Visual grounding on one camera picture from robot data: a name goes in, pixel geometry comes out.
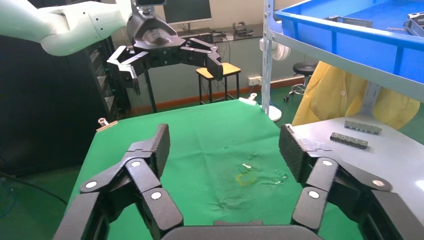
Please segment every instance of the green table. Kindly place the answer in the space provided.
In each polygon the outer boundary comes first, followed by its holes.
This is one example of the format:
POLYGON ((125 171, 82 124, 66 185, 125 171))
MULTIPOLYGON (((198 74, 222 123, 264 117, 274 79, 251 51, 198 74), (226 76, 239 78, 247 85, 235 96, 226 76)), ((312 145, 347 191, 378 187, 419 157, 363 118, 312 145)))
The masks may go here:
MULTIPOLYGON (((116 164, 130 144, 152 137, 162 123, 169 124, 171 149, 161 182, 186 226, 212 225, 215 220, 290 223, 302 187, 280 155, 279 128, 259 106, 238 100, 125 119, 98 132, 71 200, 82 182, 116 164)), ((326 240, 362 239, 357 224, 331 204, 319 235, 326 240)), ((134 204, 111 224, 108 239, 151 239, 134 204)))

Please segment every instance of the white robotic arm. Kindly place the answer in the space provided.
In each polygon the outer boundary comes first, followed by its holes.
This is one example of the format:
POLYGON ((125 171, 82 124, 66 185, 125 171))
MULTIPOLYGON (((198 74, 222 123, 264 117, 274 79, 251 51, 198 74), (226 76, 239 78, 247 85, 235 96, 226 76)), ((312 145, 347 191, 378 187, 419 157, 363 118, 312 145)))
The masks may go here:
POLYGON ((127 24, 130 0, 95 1, 37 9, 27 0, 0 1, 0 35, 40 43, 66 56, 106 39, 127 24))

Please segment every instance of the white shelf post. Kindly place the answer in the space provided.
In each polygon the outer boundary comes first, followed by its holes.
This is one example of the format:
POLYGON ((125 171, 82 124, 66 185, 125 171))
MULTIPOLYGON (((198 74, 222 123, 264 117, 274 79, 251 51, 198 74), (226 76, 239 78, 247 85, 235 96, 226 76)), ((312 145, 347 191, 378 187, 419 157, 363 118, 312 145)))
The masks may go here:
POLYGON ((269 28, 273 18, 274 0, 263 0, 263 52, 262 52, 262 109, 270 114, 271 70, 273 68, 273 40, 269 28))

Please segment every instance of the desk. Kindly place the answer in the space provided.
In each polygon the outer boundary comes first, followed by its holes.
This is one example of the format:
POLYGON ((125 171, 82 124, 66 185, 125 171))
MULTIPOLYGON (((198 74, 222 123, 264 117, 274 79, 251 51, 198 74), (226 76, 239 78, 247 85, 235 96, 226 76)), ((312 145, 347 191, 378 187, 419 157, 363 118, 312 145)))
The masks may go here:
MULTIPOLYGON (((161 123, 169 124, 171 138, 161 182, 186 226, 212 225, 215 220, 290 222, 302 187, 279 153, 280 130, 258 105, 238 100, 124 119, 97 132, 71 200, 83 181, 120 161, 131 143, 150 138, 161 123), (243 163, 252 167, 248 174, 242 174, 243 163)), ((361 239, 356 223, 331 204, 320 235, 326 240, 361 239)), ((108 239, 151 238, 131 205, 111 224, 108 239)))
POLYGON ((418 220, 424 224, 423 180, 424 146, 399 131, 377 121, 372 116, 354 115, 293 127, 296 134, 305 139, 325 143, 339 156, 355 167, 388 181, 418 220), (380 135, 368 134, 345 128, 345 121, 365 123, 382 128, 380 135), (340 133, 368 141, 366 150, 330 140, 330 135, 340 133))
MULTIPOLYGON (((220 33, 220 32, 225 32, 227 34, 231 34, 234 36, 233 41, 237 41, 237 40, 244 40, 244 39, 254 39, 254 38, 262 38, 262 31, 264 26, 262 24, 252 24, 252 25, 246 25, 246 28, 248 29, 252 29, 253 30, 253 34, 251 36, 237 36, 236 33, 234 32, 234 28, 233 26, 229 26, 229 27, 220 27, 220 28, 215 28, 212 30, 215 30, 215 32, 220 33)), ((201 38, 202 36, 204 36, 205 33, 201 33, 198 36, 196 36, 195 33, 193 34, 188 34, 188 35, 180 35, 182 32, 178 32, 178 36, 180 38, 183 39, 188 39, 188 38, 201 38)), ((213 36, 212 37, 212 42, 210 41, 206 41, 210 44, 219 44, 219 43, 223 43, 226 42, 227 40, 224 40, 222 37, 218 37, 218 36, 213 36)))

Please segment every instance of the blue plastic bin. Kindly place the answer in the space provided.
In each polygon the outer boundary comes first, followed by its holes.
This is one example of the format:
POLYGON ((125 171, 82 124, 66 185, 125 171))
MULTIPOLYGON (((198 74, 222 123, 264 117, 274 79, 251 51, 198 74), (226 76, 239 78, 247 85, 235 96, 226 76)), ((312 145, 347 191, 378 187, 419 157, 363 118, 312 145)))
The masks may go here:
POLYGON ((424 84, 424 38, 386 30, 403 28, 417 12, 424 12, 424 0, 309 0, 276 16, 285 36, 424 84), (330 16, 370 20, 373 28, 324 20, 330 16))

